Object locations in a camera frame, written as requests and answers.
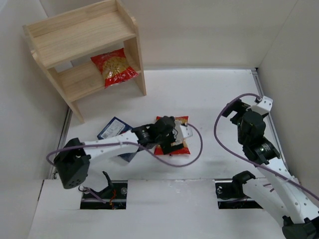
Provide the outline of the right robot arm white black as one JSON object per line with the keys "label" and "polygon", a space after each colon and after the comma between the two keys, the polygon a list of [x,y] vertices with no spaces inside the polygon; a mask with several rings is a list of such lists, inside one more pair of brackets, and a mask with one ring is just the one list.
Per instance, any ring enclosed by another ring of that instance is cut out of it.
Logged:
{"label": "right robot arm white black", "polygon": [[309,192],[289,173],[275,146],[264,136],[273,101],[262,97],[250,106],[240,98],[226,105],[222,113],[235,116],[238,143],[242,145],[245,160],[253,164],[268,180],[271,189],[249,171],[232,178],[234,189],[258,203],[281,227],[287,239],[317,239],[319,237],[319,208],[309,199]]}

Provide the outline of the red pasta bag label side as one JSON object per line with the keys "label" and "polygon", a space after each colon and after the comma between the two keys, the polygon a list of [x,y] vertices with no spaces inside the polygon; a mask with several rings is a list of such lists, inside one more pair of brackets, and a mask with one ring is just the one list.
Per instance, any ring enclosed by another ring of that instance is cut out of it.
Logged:
{"label": "red pasta bag label side", "polygon": [[[188,123],[188,116],[181,116],[181,117],[175,117],[176,121],[179,121],[181,123],[187,124]],[[178,141],[171,144],[172,149],[174,151],[167,153],[167,151],[163,152],[160,145],[155,147],[154,154],[155,155],[182,155],[182,154],[190,154],[189,148],[187,146],[186,141],[183,139],[182,141]]]}

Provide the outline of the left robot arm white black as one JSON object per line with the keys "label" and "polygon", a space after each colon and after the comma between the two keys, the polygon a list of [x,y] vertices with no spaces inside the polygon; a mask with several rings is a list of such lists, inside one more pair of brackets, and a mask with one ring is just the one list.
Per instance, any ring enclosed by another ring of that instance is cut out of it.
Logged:
{"label": "left robot arm white black", "polygon": [[54,158],[64,189],[82,187],[100,193],[110,184],[105,160],[112,157],[137,153],[160,145],[167,153],[172,145],[190,136],[188,125],[164,116],[155,123],[135,127],[123,134],[97,140],[81,142],[74,138]]}

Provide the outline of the red pasta bag front side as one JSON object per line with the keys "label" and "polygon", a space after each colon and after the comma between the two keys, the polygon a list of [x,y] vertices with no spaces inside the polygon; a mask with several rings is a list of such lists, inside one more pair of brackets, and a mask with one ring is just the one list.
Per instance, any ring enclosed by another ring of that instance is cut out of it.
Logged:
{"label": "red pasta bag front side", "polygon": [[137,77],[138,72],[129,64],[124,48],[90,58],[104,79],[104,87]]}

